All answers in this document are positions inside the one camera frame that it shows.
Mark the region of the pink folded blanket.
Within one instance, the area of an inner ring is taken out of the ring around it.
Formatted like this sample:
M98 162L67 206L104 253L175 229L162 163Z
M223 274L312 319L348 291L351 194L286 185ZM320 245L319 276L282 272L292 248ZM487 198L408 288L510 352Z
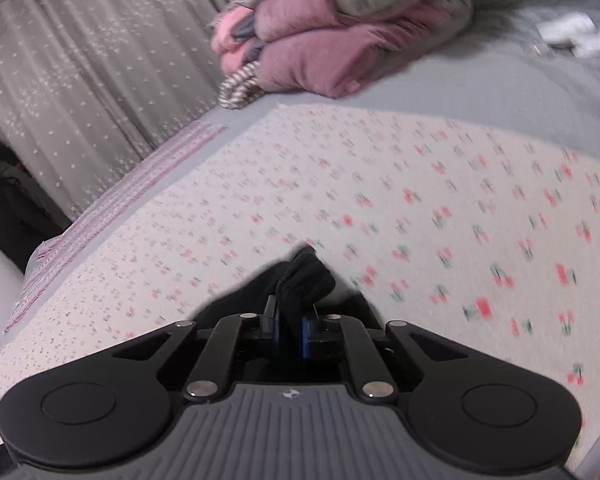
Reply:
M254 31L256 14L246 6L234 6L215 22L211 47L219 55L221 70L230 76L260 58L264 43Z

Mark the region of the grey patterned curtain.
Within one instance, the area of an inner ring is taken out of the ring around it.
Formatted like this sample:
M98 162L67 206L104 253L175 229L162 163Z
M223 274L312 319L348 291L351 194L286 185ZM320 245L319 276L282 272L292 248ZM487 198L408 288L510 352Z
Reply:
M215 106L224 1L0 3L0 138L68 217Z

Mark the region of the white paper on bed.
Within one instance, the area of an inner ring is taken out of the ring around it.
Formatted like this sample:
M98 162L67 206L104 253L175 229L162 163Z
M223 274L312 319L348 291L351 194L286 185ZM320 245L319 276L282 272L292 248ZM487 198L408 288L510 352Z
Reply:
M541 39L552 48L565 48L576 58L600 55L600 28L580 12L536 25Z

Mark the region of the mauve grey folded comforter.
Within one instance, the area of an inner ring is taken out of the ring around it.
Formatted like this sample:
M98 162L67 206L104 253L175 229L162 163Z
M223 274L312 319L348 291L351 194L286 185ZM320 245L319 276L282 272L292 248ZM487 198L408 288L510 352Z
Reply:
M254 78L266 93L344 98L453 39L473 15L472 0L259 0Z

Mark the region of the striped folded cloth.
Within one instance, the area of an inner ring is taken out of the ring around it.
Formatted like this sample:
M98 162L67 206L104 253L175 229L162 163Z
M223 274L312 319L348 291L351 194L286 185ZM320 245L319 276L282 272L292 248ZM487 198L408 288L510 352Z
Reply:
M227 110L242 110L261 96L264 90L258 81L258 61L242 66L236 73L225 78L220 85L218 103Z

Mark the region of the black pants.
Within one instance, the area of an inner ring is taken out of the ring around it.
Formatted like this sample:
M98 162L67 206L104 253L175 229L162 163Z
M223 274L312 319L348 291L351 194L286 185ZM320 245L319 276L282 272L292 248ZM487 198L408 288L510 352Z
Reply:
M270 298L280 310L301 308L309 318L347 315L372 330L381 328L381 319L362 292L348 285L307 244L288 259L270 264L251 280L208 301L189 319L202 330L210 330L227 315L264 313Z

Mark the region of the cherry print bed sheet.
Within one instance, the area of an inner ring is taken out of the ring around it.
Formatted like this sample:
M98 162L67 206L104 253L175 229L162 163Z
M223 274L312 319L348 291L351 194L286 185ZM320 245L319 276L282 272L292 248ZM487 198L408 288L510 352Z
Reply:
M309 244L384 320L566 386L569 466L600 479L600 55L545 47L554 17L486 11L351 99L267 96L185 129L35 260L0 400Z

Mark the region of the black hanging garment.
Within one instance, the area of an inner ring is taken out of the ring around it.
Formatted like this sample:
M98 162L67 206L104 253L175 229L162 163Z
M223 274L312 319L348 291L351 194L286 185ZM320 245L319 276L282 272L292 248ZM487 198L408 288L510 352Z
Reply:
M69 226L71 220L0 141L0 251L24 272L38 246Z

